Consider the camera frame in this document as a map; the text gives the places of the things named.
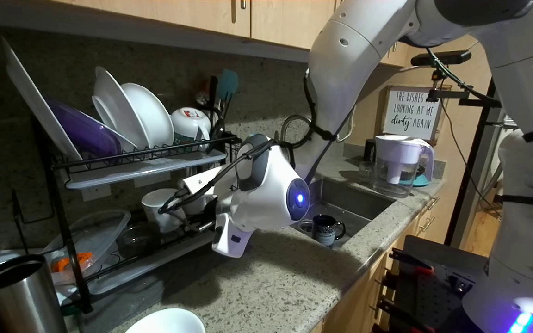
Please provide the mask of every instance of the wall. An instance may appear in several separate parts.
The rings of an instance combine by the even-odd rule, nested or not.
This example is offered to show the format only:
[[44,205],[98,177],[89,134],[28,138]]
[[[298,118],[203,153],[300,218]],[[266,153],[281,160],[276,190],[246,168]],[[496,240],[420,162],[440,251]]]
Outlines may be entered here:
[[[192,96],[203,79],[222,68],[233,68],[239,72],[240,86],[229,109],[227,129],[240,136],[255,131],[274,134],[287,114],[307,110],[302,62],[0,27],[2,36],[15,47],[42,94],[91,114],[94,114],[91,94],[96,64],[105,66],[120,83],[142,83],[166,109],[192,105]],[[20,244],[11,214],[13,188],[26,220],[50,212],[29,114],[5,75],[0,40],[0,247]],[[133,208],[148,188],[133,188],[131,183],[115,184],[111,197],[87,203],[79,192],[65,190],[63,199],[68,218],[74,220],[92,208]],[[26,225],[24,231],[31,245],[44,245],[57,234],[57,223],[54,218],[44,218]]]
[[[475,38],[461,36],[453,42],[446,42],[440,47],[433,49],[437,51],[437,49],[468,49],[468,47],[472,49],[472,59],[464,64],[451,66],[451,72],[455,72],[468,84],[474,84],[475,90],[485,92],[488,86],[490,70],[487,64],[485,49],[481,44],[475,42]],[[376,70],[357,103],[355,129],[353,134],[348,138],[350,144],[363,146],[364,138],[370,138],[377,133],[376,125],[383,114],[387,84],[431,86],[431,68],[401,68],[398,72]],[[474,140],[479,110],[481,110],[479,107],[461,107],[457,105],[457,99],[450,99],[446,103],[446,112],[453,121],[453,136],[457,138],[464,157],[468,157]],[[446,181],[442,190],[438,192],[438,201],[431,212],[433,229],[429,229],[427,232],[427,236],[437,242],[444,240],[453,203],[457,197],[457,190],[463,179],[463,171],[466,168],[463,157],[457,151],[453,136],[450,131],[448,118],[442,116],[438,123],[435,155],[438,160],[446,162],[442,177]]]

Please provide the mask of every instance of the purple plate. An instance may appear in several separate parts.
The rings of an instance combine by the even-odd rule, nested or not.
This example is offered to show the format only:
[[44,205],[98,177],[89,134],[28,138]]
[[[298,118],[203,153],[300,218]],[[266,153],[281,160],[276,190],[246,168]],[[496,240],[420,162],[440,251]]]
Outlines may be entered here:
[[98,157],[120,153],[118,138],[102,121],[55,99],[46,103],[78,149]]

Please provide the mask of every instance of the kitchen sink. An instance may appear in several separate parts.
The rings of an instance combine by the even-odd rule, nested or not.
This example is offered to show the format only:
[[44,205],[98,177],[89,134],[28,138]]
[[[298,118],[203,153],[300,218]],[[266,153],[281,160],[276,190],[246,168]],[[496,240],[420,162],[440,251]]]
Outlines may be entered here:
[[370,220],[381,214],[392,197],[359,188],[350,183],[320,177],[311,183],[311,208],[303,220],[294,223],[296,229],[311,236],[313,216],[329,214],[346,225],[344,236],[335,240],[331,247],[340,247],[346,240],[357,234]]

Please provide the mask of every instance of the kitchen counter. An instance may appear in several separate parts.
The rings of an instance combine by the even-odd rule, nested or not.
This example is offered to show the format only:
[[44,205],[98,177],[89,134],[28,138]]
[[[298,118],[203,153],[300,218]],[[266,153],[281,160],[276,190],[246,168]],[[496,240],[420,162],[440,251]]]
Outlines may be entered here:
[[[342,158],[322,162],[318,175],[355,186],[361,186],[363,177],[357,162]],[[292,227],[277,232],[257,231],[242,258],[218,258],[218,264],[196,262],[205,268],[202,277],[113,331],[126,331],[139,318],[166,306],[185,306],[196,312],[207,333],[311,331],[438,186],[440,181],[433,179],[427,186],[411,188],[411,195],[396,197],[340,249],[322,247]]]

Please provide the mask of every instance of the kettle handle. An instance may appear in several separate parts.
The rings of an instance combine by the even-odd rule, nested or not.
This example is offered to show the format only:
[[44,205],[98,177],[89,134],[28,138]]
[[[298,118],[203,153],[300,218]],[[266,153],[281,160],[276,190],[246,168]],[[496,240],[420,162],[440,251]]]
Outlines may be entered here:
[[424,142],[420,146],[422,146],[420,155],[426,155],[426,177],[427,177],[427,181],[431,181],[433,179],[433,168],[435,168],[435,149],[427,142]]

